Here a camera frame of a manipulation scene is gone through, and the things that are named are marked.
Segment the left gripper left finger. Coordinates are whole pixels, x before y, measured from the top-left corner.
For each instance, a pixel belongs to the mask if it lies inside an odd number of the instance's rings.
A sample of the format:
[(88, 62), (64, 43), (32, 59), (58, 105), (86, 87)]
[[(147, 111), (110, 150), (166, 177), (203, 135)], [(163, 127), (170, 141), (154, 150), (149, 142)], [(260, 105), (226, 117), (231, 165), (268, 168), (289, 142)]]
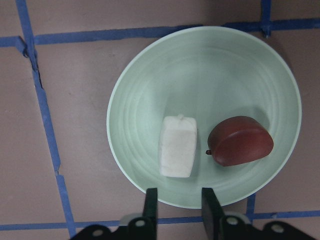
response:
[(145, 231), (148, 240), (157, 239), (158, 225), (158, 189), (148, 188), (145, 194), (142, 217), (145, 219)]

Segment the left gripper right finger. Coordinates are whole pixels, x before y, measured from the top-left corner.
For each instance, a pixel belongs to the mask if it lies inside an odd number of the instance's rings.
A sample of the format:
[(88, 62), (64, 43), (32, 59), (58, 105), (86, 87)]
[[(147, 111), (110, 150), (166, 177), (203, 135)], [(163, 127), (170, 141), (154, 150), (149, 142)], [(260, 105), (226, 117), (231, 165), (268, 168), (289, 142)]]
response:
[(220, 219), (224, 211), (212, 188), (203, 187), (201, 190), (201, 217), (209, 240), (220, 239)]

